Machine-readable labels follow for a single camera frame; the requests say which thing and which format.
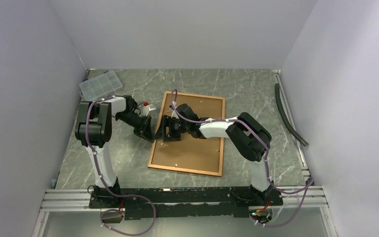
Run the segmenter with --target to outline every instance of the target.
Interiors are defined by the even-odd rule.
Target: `wooden board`
[[[163,96],[156,131],[162,115],[171,116],[171,92]],[[187,103],[199,118],[224,118],[223,97],[178,93],[177,106]],[[223,170],[224,138],[195,139],[188,133],[181,135],[181,141],[155,141],[152,144],[149,168],[174,170],[187,173],[221,176]]]

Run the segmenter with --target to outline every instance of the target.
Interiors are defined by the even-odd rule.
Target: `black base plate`
[[[249,217],[249,206],[271,206],[283,204],[281,193],[272,190],[267,200],[254,198],[251,187],[209,187],[170,189],[121,189],[122,195],[139,194],[149,198],[156,207],[156,217],[220,216]],[[90,208],[118,208],[119,202],[103,203],[91,199]],[[152,206],[145,200],[126,198],[125,220],[139,220],[153,217]]]

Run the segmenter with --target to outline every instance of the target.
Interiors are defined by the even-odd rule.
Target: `robotic arm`
[[[115,194],[120,194],[120,186],[118,183],[117,175],[113,170],[111,163],[109,141],[112,134],[112,119],[121,120],[126,124],[134,127],[134,134],[149,142],[153,142],[153,135],[150,126],[151,117],[148,115],[149,111],[154,110],[153,105],[145,105],[143,111],[138,107],[136,101],[129,95],[115,96],[112,99],[106,100],[102,103],[96,104],[92,107],[91,111],[88,111],[92,102],[82,101],[79,105],[79,111],[77,115],[77,121],[75,125],[75,137],[80,140],[82,145],[88,151],[88,154],[92,161],[92,166],[95,173],[95,186],[94,193],[98,197],[106,197],[104,202],[115,203],[112,196],[105,189],[102,180],[100,179],[95,161],[93,158],[93,151],[88,146],[85,138],[86,130],[86,118],[90,113],[89,119],[97,119],[96,121],[90,121],[88,125],[89,142],[96,150],[97,161],[101,173],[104,174],[104,181],[107,183],[109,189]]]
[[[188,104],[181,104],[176,107],[176,111],[183,117],[192,121],[209,121],[212,118],[199,118]],[[154,138],[156,140],[163,139],[163,142],[180,141],[181,133],[189,133],[194,138],[207,139],[210,137],[224,137],[229,138],[236,146],[240,154],[250,161],[250,170],[252,177],[252,187],[258,192],[258,198],[265,200],[267,198],[267,191],[269,192],[272,187],[266,179],[265,162],[262,156],[265,155],[265,147],[248,132],[248,130],[238,122],[230,122],[232,120],[241,120],[258,135],[268,146],[271,142],[270,133],[262,127],[250,114],[243,112],[239,116],[223,119],[223,121],[194,123],[179,118],[175,111],[172,116],[163,115],[161,119],[161,126],[156,132]]]

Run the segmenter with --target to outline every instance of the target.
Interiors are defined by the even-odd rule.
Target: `wire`
[[[280,84],[275,84],[275,103],[277,104],[278,111],[280,112],[282,121],[284,122],[285,127],[287,130],[303,145],[308,146],[307,141],[300,136],[300,134],[297,133],[297,131],[294,130],[294,128],[291,126],[290,122],[288,121],[287,115],[284,112],[284,108],[282,107],[281,97],[280,97]]]
[[[299,207],[297,208],[297,210],[296,210],[296,212],[293,214],[293,216],[287,221],[287,222],[284,222],[283,223],[283,225],[281,225],[281,224],[279,224],[279,225],[272,225],[272,226],[270,226],[270,225],[267,225],[266,227],[270,227],[270,228],[272,228],[272,227],[280,227],[280,226],[284,226],[284,225],[286,225],[286,224],[288,224],[289,222],[291,222],[293,219],[294,219],[294,217],[297,215],[297,213],[299,212],[299,210],[300,210],[300,208],[301,208],[301,206],[302,206],[302,204],[303,204],[303,201],[304,201],[304,199],[305,199],[305,197],[306,197],[306,192],[307,192],[307,189],[308,189],[308,187],[310,187],[310,185],[311,184],[313,184],[313,182],[314,182],[314,179],[312,178],[310,181],[309,181],[309,183],[306,185],[306,186],[304,186],[303,188],[301,188],[301,189],[299,189],[299,190],[296,190],[296,191],[293,191],[293,192],[286,192],[286,191],[284,191],[284,190],[282,190],[282,189],[279,189],[279,188],[277,188],[275,185],[274,185],[274,183],[272,182],[272,180],[271,180],[271,176],[270,176],[270,174],[269,174],[269,165],[268,165],[268,155],[269,155],[269,147],[265,144],[265,142],[251,129],[251,127],[250,126],[248,126],[244,121],[242,121],[242,120],[239,120],[239,119],[213,119],[213,120],[208,120],[208,121],[195,121],[195,120],[191,120],[191,119],[188,119],[188,118],[186,118],[186,117],[184,117],[184,116],[182,116],[178,111],[177,111],[177,109],[176,109],[176,107],[175,107],[175,105],[174,105],[174,101],[173,101],[173,99],[172,99],[172,95],[175,93],[175,99],[176,99],[176,97],[178,96],[178,90],[177,89],[173,89],[172,91],[171,91],[171,107],[172,107],[172,109],[174,110],[174,112],[180,117],[180,118],[182,118],[183,120],[185,120],[185,121],[188,121],[188,122],[192,122],[192,123],[211,123],[211,122],[238,122],[238,123],[240,123],[241,125],[243,125],[258,141],[259,141],[259,143],[265,148],[265,156],[264,156],[264,162],[265,162],[265,172],[266,172],[266,179],[268,180],[268,182],[269,182],[269,184],[275,189],[275,190],[277,190],[277,191],[279,191],[279,192],[281,192],[281,193],[283,193],[283,194],[288,194],[288,195],[291,195],[291,194],[296,194],[296,193],[299,193],[299,192],[301,192],[301,191],[304,191],[304,194],[303,194],[303,198],[302,198],[302,201],[300,202],[300,204],[299,204]]]
[[[241,198],[241,197],[239,197],[238,195],[236,195],[236,194],[233,193],[233,192],[230,192],[230,194],[231,194],[233,197],[235,197],[235,198],[237,198],[237,199],[239,199],[239,200],[241,200],[241,201],[253,201],[253,200],[255,200],[254,198],[253,198],[253,199],[245,199],[245,198]]]
[[[99,102],[102,102],[104,100],[109,100],[109,99],[112,99],[114,98],[115,96],[109,96],[105,99],[100,99],[100,100],[96,100],[94,102],[92,102],[90,105],[89,105],[89,109],[88,109],[88,114],[86,115],[86,124],[85,124],[85,139],[86,139],[86,143],[88,144],[88,147],[92,150],[92,153],[93,153],[93,156],[94,156],[94,163],[95,163],[95,169],[97,170],[97,173],[98,173],[98,176],[99,178],[101,179],[101,182],[103,183],[104,187],[107,189],[108,193],[110,193],[112,196],[114,197],[118,197],[118,198],[141,198],[141,199],[144,199],[146,200],[151,206],[152,206],[152,209],[153,209],[153,220],[152,220],[152,223],[150,224],[150,226],[144,230],[143,232],[140,232],[140,233],[137,233],[137,234],[129,234],[129,233],[125,233],[125,232],[122,232],[122,231],[119,231],[115,228],[112,228],[111,226],[108,226],[107,224],[105,224],[103,222],[103,217],[105,214],[107,213],[110,213],[110,212],[116,212],[118,214],[123,214],[124,215],[124,212],[121,211],[121,210],[117,210],[117,209],[109,209],[109,210],[106,210],[104,211],[103,213],[101,213],[100,215],[100,221],[101,221],[101,227],[105,227],[111,231],[114,231],[116,233],[119,233],[119,234],[122,234],[122,235],[125,235],[125,236],[141,236],[145,233],[147,233],[154,225],[154,221],[156,220],[156,208],[153,204],[153,202],[151,202],[147,197],[144,197],[142,195],[135,195],[135,194],[129,194],[129,195],[118,195],[118,194],[115,194],[113,193],[109,187],[108,187],[108,184],[105,182],[105,179],[104,179],[104,175],[101,173],[101,170],[99,168],[99,164],[98,164],[98,158],[97,158],[97,151],[95,150],[95,148],[91,145],[90,141],[89,141],[89,118],[91,116],[91,110],[92,110],[92,107],[96,104],[96,103],[99,103]]]
[[[89,192],[89,187],[94,187],[94,186],[93,186],[93,185],[89,185],[88,188],[86,189],[86,190],[88,191],[88,193],[89,193],[90,195],[92,195],[92,193]]]
[[[263,211],[265,211],[265,209],[266,209],[267,207],[269,207],[270,204],[271,204],[271,200],[269,200],[269,201],[266,203],[266,205],[265,205],[264,208],[258,209],[258,210],[256,210],[256,212],[263,212]]]

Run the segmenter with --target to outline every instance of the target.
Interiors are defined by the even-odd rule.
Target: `marble surface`
[[[106,70],[92,70],[89,78]],[[304,185],[298,149],[285,128],[274,98],[271,70],[117,70],[124,90],[137,102],[148,101],[158,108],[165,91],[214,95],[226,98],[226,118],[248,112],[272,135],[270,171],[280,186]],[[159,110],[151,112],[152,129]],[[250,185],[249,165],[236,147],[225,140],[222,177],[188,174],[147,167],[152,144],[135,136],[133,128],[113,119],[110,153],[122,188],[217,187]],[[95,183],[91,160],[72,130],[60,169],[57,189],[85,189]]]

